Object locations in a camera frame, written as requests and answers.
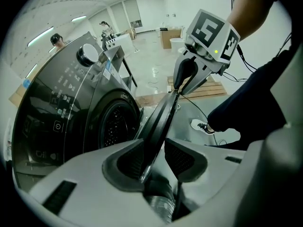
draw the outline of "ceiling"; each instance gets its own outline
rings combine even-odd
[[[1,56],[20,77],[25,77],[36,63],[45,62],[50,56],[52,34],[65,37],[80,23],[71,22],[73,18],[90,17],[119,1],[122,0],[29,0],[15,18]],[[32,39],[52,26],[49,35],[27,47]]]

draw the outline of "white bucket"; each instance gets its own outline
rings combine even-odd
[[[178,53],[178,50],[182,47],[185,47],[185,43],[181,38],[170,39],[171,43],[171,52]]]

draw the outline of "wooden pallet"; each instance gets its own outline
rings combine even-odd
[[[174,89],[173,77],[168,77],[167,80],[169,85],[172,87],[172,89]],[[184,85],[187,83],[187,81],[188,79],[185,79],[180,88],[183,88]],[[136,100],[141,107],[158,105],[158,103],[161,101],[161,99],[163,99],[165,95],[166,93],[158,93],[153,95],[140,96],[137,97]],[[206,97],[223,96],[223,95],[227,95],[227,94],[221,82],[215,82],[214,79],[211,76],[209,76],[206,83],[204,83],[201,87],[197,88],[194,92],[187,95],[186,98],[189,98],[190,100],[195,100],[195,99],[201,99]]]

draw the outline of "person's arm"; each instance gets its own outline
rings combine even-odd
[[[235,0],[227,21],[243,40],[261,27],[272,4],[273,0]]]

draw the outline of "sneaker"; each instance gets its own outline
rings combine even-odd
[[[192,122],[190,123],[191,127],[196,130],[196,131],[202,131],[203,133],[207,135],[213,135],[214,132],[210,132],[207,130],[207,123],[198,120],[198,119],[193,119]]]

